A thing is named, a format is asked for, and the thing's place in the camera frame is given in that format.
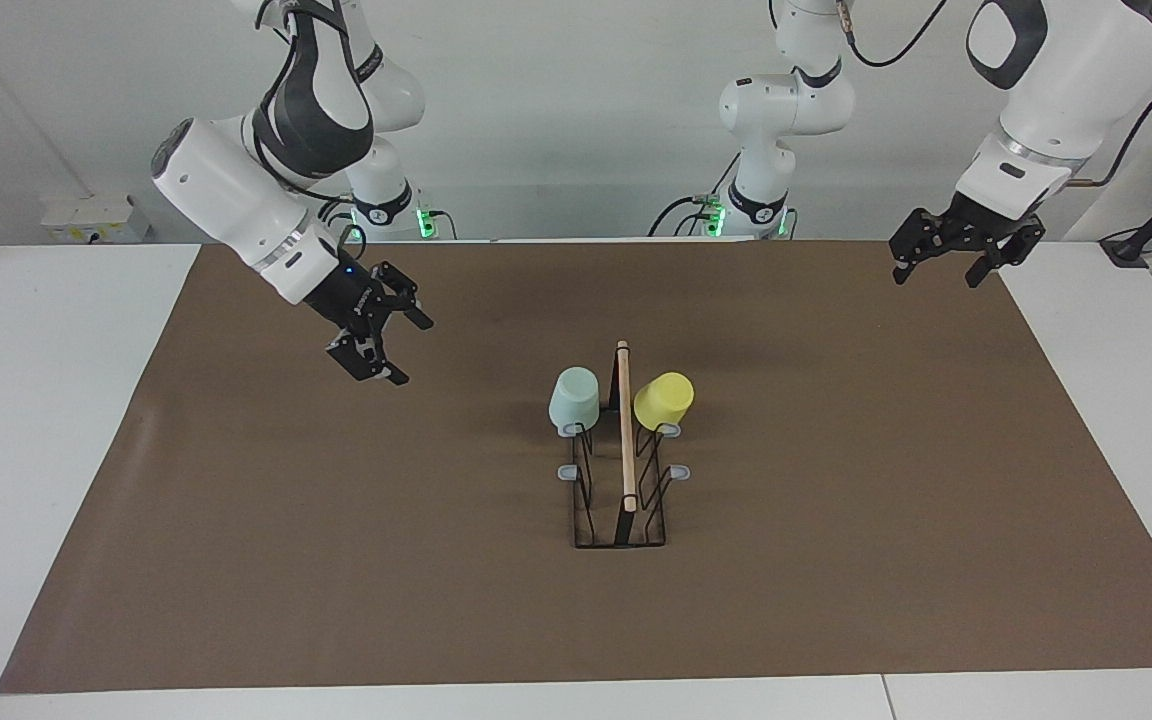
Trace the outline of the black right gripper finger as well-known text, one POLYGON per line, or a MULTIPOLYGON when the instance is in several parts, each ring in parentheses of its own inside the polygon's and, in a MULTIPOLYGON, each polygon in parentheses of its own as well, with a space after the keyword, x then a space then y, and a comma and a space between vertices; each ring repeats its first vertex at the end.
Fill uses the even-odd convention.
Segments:
POLYGON ((402 270, 397 270, 397 266, 392 263, 376 265, 376 278, 391 291, 391 295, 384 297, 385 306, 404 314, 420 331, 430 331, 434 327, 434 320, 422 310, 419 297, 417 297, 419 286, 415 283, 412 278, 406 275, 402 270))
POLYGON ((385 379, 394 386, 404 386, 404 384, 410 382, 410 376, 407 376, 388 359, 384 347, 376 346, 374 338, 339 334, 326 346, 326 354, 338 361, 338 364, 344 367, 356 381, 385 379))

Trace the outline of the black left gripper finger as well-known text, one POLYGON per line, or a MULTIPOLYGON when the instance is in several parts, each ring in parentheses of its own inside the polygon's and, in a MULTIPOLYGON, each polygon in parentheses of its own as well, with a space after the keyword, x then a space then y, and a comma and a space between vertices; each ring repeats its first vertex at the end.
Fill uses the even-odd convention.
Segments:
POLYGON ((929 210, 911 210, 890 237, 892 278, 905 285, 916 265, 933 258, 934 215, 929 210))
POLYGON ((1023 264, 1030 252, 1041 242, 1046 227, 1043 222, 1020 225, 1015 232, 998 238, 988 232, 973 232, 973 249, 980 250, 980 256, 967 272, 967 285, 979 287, 986 276, 1005 268, 1023 264))

